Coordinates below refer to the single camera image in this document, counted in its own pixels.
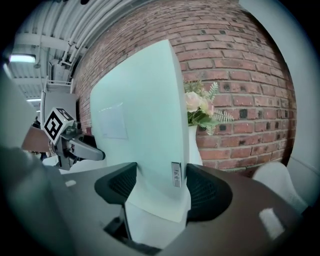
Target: ceiling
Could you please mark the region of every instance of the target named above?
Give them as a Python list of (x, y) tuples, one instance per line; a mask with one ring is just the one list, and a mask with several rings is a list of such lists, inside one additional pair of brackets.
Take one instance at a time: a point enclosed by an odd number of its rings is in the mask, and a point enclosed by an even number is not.
[[(36, 58), (35, 63), (9, 63), (15, 84), (27, 99), (34, 99), (41, 97), (47, 77), (70, 82), (73, 69), (94, 41), (118, 19), (147, 2), (150, 1), (89, 0), (85, 5), (80, 0), (42, 2), (15, 35), (12, 53)], [(50, 90), (68, 93), (70, 87)]]

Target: pink rose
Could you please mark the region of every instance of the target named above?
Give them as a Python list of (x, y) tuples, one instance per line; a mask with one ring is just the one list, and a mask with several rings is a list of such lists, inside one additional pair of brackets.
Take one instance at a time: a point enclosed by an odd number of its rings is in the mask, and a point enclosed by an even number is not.
[(213, 116), (215, 107), (210, 99), (202, 98), (200, 108), (203, 113), (207, 114), (208, 116)]
[(201, 97), (196, 94), (194, 91), (186, 92), (184, 94), (186, 109), (188, 112), (196, 112), (200, 107)]

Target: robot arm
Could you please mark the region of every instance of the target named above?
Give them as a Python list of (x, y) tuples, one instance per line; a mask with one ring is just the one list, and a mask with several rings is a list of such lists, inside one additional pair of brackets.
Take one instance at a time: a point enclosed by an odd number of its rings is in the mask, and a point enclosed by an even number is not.
[(75, 121), (63, 108), (53, 108), (49, 114), (44, 132), (50, 139), (51, 148), (58, 156), (57, 167), (70, 170), (78, 159), (101, 161), (103, 151), (83, 142), (81, 124)]

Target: flower arrangement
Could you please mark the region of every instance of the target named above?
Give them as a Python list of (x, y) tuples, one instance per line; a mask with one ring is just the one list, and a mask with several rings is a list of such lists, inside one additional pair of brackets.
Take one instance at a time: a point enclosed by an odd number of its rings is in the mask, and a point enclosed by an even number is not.
[(216, 125), (229, 123), (234, 118), (215, 109), (213, 101), (218, 93), (218, 84), (214, 82), (209, 91), (204, 89), (202, 81), (184, 83), (184, 97), (188, 115), (188, 126), (200, 126), (208, 135), (213, 135)]

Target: green leaves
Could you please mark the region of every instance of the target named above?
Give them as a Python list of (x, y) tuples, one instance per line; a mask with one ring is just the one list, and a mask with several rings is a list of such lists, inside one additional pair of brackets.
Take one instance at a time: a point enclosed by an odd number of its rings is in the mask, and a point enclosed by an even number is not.
[(230, 123), (231, 121), (235, 120), (235, 118), (227, 112), (222, 113), (222, 111), (216, 109), (214, 110), (212, 118), (219, 121), (222, 124)]
[(218, 83), (217, 82), (213, 82), (213, 84), (211, 84), (209, 93), (208, 93), (208, 98), (213, 101), (215, 99), (216, 94), (218, 93)]

